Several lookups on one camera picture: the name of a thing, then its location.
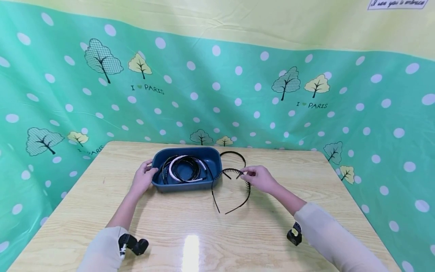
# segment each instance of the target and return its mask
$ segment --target white sign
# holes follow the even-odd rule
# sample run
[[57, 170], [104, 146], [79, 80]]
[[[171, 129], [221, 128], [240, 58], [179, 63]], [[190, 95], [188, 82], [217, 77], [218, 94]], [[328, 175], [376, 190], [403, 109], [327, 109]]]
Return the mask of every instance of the white sign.
[[421, 10], [429, 0], [370, 0], [368, 10]]

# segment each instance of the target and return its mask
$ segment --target green polka dot backdrop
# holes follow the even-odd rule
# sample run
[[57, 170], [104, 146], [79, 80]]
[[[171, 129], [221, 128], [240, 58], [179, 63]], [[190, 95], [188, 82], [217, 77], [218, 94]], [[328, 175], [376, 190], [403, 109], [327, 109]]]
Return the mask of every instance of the green polka dot backdrop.
[[435, 265], [433, 61], [0, 7], [0, 271], [114, 140], [319, 151], [403, 271]]

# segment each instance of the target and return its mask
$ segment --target blue plastic tray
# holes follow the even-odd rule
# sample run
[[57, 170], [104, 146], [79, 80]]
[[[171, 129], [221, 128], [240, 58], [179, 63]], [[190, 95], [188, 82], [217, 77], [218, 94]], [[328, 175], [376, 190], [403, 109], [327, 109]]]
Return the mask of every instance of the blue plastic tray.
[[[198, 159], [205, 161], [211, 171], [213, 177], [216, 177], [218, 173], [222, 171], [221, 155], [219, 152], [211, 147], [197, 147], [197, 148], [167, 148], [160, 150], [153, 159], [152, 167], [160, 169], [165, 161], [174, 155], [190, 155], [195, 156]], [[189, 166], [180, 164], [178, 167], [179, 175], [188, 179], [191, 176], [192, 170]], [[205, 177], [204, 171], [201, 171], [201, 178]], [[153, 185], [159, 192], [174, 192], [174, 191], [192, 191], [192, 190], [210, 190], [213, 179], [208, 175], [208, 178], [204, 181], [192, 182], [192, 183], [180, 183], [176, 184], [176, 181], [168, 175], [168, 184], [163, 184], [161, 173], [154, 175]]]

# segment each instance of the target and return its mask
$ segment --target left hand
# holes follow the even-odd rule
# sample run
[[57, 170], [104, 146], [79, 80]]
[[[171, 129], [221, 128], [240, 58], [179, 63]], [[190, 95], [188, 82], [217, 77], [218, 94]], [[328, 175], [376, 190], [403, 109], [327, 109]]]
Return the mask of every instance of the left hand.
[[151, 168], [151, 166], [149, 166], [152, 162], [153, 160], [151, 159], [144, 161], [140, 165], [136, 174], [134, 174], [133, 183], [131, 184], [129, 193], [141, 197], [148, 189], [154, 174], [159, 170], [158, 168]]

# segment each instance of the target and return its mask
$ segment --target tree illustration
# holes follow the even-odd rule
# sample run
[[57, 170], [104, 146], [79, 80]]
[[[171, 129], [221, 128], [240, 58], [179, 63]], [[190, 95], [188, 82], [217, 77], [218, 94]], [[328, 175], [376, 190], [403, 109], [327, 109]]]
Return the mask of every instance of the tree illustration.
[[333, 144], [327, 144], [325, 147], [323, 147], [323, 150], [326, 152], [326, 157], [328, 158], [328, 161], [331, 161], [338, 165], [341, 162], [341, 152], [343, 148], [343, 143], [333, 143]]
[[108, 74], [118, 74], [124, 70], [119, 59], [115, 58], [110, 49], [102, 45], [97, 39], [89, 41], [89, 47], [84, 52], [84, 58], [89, 67], [106, 76], [107, 83], [109, 84], [110, 79], [107, 76]]
[[352, 166], [340, 166], [340, 172], [342, 175], [341, 181], [343, 181], [343, 179], [345, 179], [347, 182], [349, 182], [350, 184], [353, 184], [355, 182], [354, 176], [354, 169]]
[[83, 147], [83, 144], [86, 143], [87, 140], [89, 140], [89, 137], [84, 135], [84, 134], [81, 134], [80, 132], [71, 131], [68, 134], [68, 139], [70, 139], [70, 140], [72, 140], [74, 142], [79, 143], [80, 146]]
[[65, 139], [59, 133], [50, 132], [47, 129], [29, 128], [27, 130], [27, 148], [26, 151], [30, 156], [36, 156], [46, 150], [50, 150], [51, 154], [56, 154], [52, 149]]
[[217, 140], [216, 143], [219, 144], [219, 145], [226, 146], [226, 145], [231, 145], [231, 144], [233, 144], [234, 142], [231, 141], [231, 139], [228, 138], [228, 136], [224, 136], [223, 138]]
[[136, 55], [128, 62], [128, 69], [136, 73], [142, 73], [145, 79], [145, 74], [152, 74], [151, 68], [147, 65], [144, 58], [139, 54]]
[[329, 91], [328, 80], [325, 78], [324, 74], [321, 74], [320, 76], [305, 84], [305, 89], [307, 91], [314, 92], [314, 98], [316, 96], [316, 93], [326, 93], [327, 91]]
[[299, 90], [301, 81], [298, 78], [299, 72], [296, 66], [293, 66], [287, 73], [280, 76], [272, 85], [272, 90], [282, 93], [281, 101], [284, 100], [285, 93], [291, 93]]
[[196, 132], [191, 134], [191, 141], [195, 143], [201, 143], [201, 145], [209, 144], [213, 142], [213, 139], [202, 129], [198, 129]]

